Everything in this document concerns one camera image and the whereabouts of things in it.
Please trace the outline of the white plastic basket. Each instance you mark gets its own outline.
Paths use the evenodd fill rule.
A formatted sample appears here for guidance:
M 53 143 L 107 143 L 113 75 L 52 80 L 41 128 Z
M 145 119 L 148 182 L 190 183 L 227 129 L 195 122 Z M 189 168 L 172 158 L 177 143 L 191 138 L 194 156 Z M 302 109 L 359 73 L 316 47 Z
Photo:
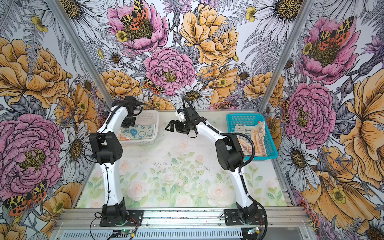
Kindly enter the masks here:
M 159 131 L 159 112 L 147 110 L 136 116 L 133 127 L 120 128 L 118 140 L 123 147 L 145 146 L 155 142 Z

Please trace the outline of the blue and cream towel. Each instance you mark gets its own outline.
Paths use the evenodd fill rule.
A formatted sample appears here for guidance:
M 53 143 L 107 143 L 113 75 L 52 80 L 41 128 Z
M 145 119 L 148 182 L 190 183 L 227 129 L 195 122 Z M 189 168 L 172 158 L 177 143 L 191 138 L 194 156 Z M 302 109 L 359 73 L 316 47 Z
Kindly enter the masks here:
M 147 140 L 155 134 L 156 125 L 134 125 L 133 127 L 121 128 L 120 135 L 126 140 Z

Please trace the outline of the pink and cream towel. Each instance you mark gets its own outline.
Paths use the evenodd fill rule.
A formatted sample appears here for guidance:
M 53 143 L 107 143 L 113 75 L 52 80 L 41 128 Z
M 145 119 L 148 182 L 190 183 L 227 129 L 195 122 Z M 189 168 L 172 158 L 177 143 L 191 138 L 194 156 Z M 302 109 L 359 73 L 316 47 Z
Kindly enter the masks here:
M 266 157 L 267 151 L 264 144 L 264 137 L 266 136 L 265 121 L 258 121 L 255 126 L 245 126 L 236 124 L 235 132 L 248 136 L 255 145 L 255 157 Z M 239 143 L 245 155 L 252 154 L 252 145 L 245 137 L 239 136 Z

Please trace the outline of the teal plastic basket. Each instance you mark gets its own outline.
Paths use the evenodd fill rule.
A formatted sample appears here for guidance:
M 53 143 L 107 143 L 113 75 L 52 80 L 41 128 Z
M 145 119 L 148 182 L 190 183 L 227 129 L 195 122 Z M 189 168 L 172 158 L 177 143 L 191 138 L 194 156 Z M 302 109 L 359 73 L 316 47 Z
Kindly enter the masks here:
M 278 151 L 263 115 L 235 113 L 226 116 L 229 132 L 247 135 L 255 145 L 254 161 L 265 161 L 278 157 Z

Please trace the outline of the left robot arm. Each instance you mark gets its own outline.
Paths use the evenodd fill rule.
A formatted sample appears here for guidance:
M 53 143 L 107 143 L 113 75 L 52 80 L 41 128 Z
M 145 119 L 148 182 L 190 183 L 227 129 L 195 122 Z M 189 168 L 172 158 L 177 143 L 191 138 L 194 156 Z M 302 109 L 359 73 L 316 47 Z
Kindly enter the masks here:
M 123 147 L 118 139 L 121 127 L 133 127 L 136 122 L 135 110 L 144 106 L 132 96 L 114 100 L 107 120 L 99 130 L 90 134 L 93 157 L 101 167 L 105 201 L 102 206 L 101 226 L 123 226 L 127 223 L 129 213 L 125 205 L 120 185 L 120 162 Z

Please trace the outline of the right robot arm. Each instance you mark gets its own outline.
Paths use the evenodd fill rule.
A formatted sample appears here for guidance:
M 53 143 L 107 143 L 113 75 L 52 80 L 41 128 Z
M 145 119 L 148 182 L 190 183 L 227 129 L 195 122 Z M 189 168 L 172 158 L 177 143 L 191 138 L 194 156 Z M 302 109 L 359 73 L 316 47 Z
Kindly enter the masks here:
M 238 216 L 243 224 L 249 224 L 259 211 L 259 203 L 248 191 L 243 168 L 249 164 L 256 153 L 252 139 L 242 133 L 223 133 L 209 124 L 193 107 L 178 109 L 177 120 L 172 120 L 166 126 L 166 131 L 188 135 L 191 131 L 203 135 L 215 143 L 217 159 L 223 170 L 230 174 L 236 194 Z M 251 144 L 251 156 L 244 161 L 245 154 L 238 137 L 245 138 Z

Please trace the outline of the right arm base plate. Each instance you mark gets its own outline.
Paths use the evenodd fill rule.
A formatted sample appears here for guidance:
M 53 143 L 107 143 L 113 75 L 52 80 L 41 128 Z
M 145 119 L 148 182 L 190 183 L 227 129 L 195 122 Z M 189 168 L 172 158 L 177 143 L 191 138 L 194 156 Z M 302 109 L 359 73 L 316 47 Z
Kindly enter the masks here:
M 227 226 L 265 226 L 268 218 L 262 209 L 257 210 L 241 210 L 241 209 L 224 209 L 224 221 Z

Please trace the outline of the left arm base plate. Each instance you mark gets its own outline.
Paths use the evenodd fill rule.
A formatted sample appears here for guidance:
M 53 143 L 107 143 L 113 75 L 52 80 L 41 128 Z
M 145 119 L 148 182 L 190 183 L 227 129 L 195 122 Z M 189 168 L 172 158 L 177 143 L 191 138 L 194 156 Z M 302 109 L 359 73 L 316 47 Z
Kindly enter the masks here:
M 143 210 L 127 210 L 125 213 L 103 214 L 100 227 L 140 227 Z

